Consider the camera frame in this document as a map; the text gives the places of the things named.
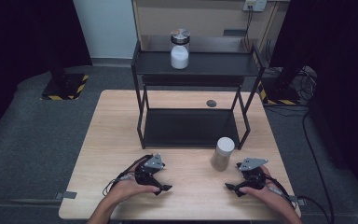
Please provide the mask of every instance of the finger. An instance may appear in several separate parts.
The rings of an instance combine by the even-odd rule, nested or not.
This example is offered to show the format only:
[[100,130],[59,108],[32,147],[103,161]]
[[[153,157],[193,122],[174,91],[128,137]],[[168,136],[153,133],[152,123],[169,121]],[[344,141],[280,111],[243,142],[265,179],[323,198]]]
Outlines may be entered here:
[[139,164],[140,164],[141,162],[145,161],[145,160],[147,160],[147,158],[144,158],[143,160],[136,162],[136,163],[130,168],[129,172],[135,172],[136,167],[138,167]]
[[139,187],[141,193],[154,193],[160,191],[158,187],[152,185],[140,185]]
[[245,194],[250,194],[250,195],[256,195],[258,193],[258,189],[252,189],[249,187],[243,187],[239,189],[240,192],[245,193]]
[[264,174],[266,174],[266,175],[271,175],[271,174],[269,173],[269,169],[267,169],[267,167],[265,167],[264,165],[261,165],[260,168],[261,168],[261,170],[263,171]]

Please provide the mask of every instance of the black metal shelf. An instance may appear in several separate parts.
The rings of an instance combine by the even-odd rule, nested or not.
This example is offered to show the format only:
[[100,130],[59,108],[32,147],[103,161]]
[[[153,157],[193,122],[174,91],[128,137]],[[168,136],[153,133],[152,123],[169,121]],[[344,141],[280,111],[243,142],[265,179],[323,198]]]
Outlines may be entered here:
[[[211,147],[220,137],[233,139],[241,149],[250,130],[247,110],[266,66],[255,45],[251,52],[190,52],[188,67],[171,67],[168,51],[142,51],[137,43],[131,70],[140,116],[137,131],[146,147]],[[141,98],[138,76],[142,77],[144,94]],[[241,98],[241,87],[246,77],[256,77],[246,104]],[[231,108],[227,109],[167,109],[151,108],[147,99],[147,86],[204,86],[235,87],[237,92]],[[239,102],[246,127],[239,138],[233,110]],[[145,129],[141,130],[144,112]]]

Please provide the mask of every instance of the wooden table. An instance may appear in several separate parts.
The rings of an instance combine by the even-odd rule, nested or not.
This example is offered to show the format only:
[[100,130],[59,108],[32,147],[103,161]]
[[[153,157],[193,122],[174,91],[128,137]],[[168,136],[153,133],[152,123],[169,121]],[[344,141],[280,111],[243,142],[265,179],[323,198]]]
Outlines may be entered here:
[[[215,100],[217,107],[232,104],[235,92],[228,91],[149,91],[153,106],[207,107]],[[243,92],[247,99],[249,93]],[[244,132],[243,118],[236,106],[234,112],[239,135]],[[252,130],[242,150],[235,149],[224,172],[210,164],[212,148],[142,149],[136,132],[139,107],[135,91],[104,91],[96,106],[89,130],[80,150],[67,191],[76,192],[74,199],[63,199],[60,217],[88,219],[103,198],[103,188],[135,160],[146,154],[161,153],[165,168],[155,174],[161,184],[173,185],[159,196],[137,195],[122,203],[113,219],[142,220],[266,220],[274,213],[252,196],[240,198],[225,187],[239,184],[241,172],[235,167],[244,158],[267,159],[272,176],[289,194],[294,194],[281,155],[275,143],[264,108],[254,99],[248,111]]]

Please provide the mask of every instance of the white jar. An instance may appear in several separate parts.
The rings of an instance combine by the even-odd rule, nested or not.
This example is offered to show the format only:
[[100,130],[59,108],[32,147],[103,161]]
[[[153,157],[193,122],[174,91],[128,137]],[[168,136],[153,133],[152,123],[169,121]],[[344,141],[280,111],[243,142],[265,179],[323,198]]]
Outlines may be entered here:
[[177,29],[171,32],[171,66],[184,69],[188,66],[190,32]]
[[234,141],[228,137],[222,137],[217,141],[216,150],[211,157],[211,165],[217,171],[224,171],[228,167],[229,157],[235,147]]

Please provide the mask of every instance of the white wall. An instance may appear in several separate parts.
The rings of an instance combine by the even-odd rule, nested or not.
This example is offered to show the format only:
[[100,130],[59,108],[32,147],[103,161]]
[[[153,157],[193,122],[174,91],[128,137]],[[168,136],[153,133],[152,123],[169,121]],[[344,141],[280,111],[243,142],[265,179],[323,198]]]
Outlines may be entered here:
[[74,3],[91,58],[132,58],[137,37],[131,0]]

